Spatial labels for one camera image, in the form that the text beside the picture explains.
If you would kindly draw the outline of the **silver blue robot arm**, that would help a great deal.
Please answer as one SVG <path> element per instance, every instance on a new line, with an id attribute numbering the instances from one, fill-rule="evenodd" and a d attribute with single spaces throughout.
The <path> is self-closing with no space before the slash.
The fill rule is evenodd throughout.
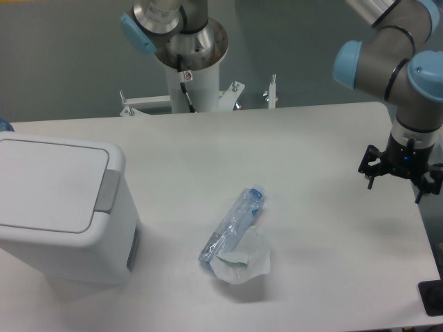
<path id="1" fill-rule="evenodd" d="M 384 151 L 367 147 L 358 171 L 370 181 L 391 174 L 425 194 L 442 188 L 442 164 L 428 160 L 442 129 L 442 52 L 420 48 L 440 22 L 434 1 L 348 1 L 375 29 L 367 43 L 349 41 L 338 52 L 333 77 L 396 106 Z"/>

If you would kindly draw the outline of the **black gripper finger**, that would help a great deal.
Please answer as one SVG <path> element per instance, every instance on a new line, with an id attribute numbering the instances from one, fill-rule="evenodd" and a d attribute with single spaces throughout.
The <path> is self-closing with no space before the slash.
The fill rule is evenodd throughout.
<path id="1" fill-rule="evenodd" d="M 374 145 L 368 145 L 358 168 L 358 172 L 368 180 L 368 189 L 372 189 L 376 177 L 384 176 L 388 171 L 389 163 L 385 152 L 380 151 Z"/>
<path id="2" fill-rule="evenodd" d="M 427 165 L 416 187 L 419 191 L 415 203 L 419 203 L 424 194 L 439 195 L 442 188 L 442 163 Z"/>

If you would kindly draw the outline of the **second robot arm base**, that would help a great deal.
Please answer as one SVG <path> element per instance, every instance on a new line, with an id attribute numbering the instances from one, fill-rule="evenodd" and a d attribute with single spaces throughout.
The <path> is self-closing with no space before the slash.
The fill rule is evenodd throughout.
<path id="1" fill-rule="evenodd" d="M 228 51 L 225 28 L 209 17 L 207 1 L 135 1 L 120 17 L 129 43 L 178 71 L 200 71 Z"/>

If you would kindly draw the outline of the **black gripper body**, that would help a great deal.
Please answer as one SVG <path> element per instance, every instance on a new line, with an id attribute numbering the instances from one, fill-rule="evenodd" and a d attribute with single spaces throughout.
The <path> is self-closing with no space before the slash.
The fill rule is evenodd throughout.
<path id="1" fill-rule="evenodd" d="M 393 176 L 413 179 L 421 178 L 429 169 L 428 160 L 434 145 L 416 148 L 414 139 L 398 142 L 392 134 L 383 153 L 383 172 Z"/>

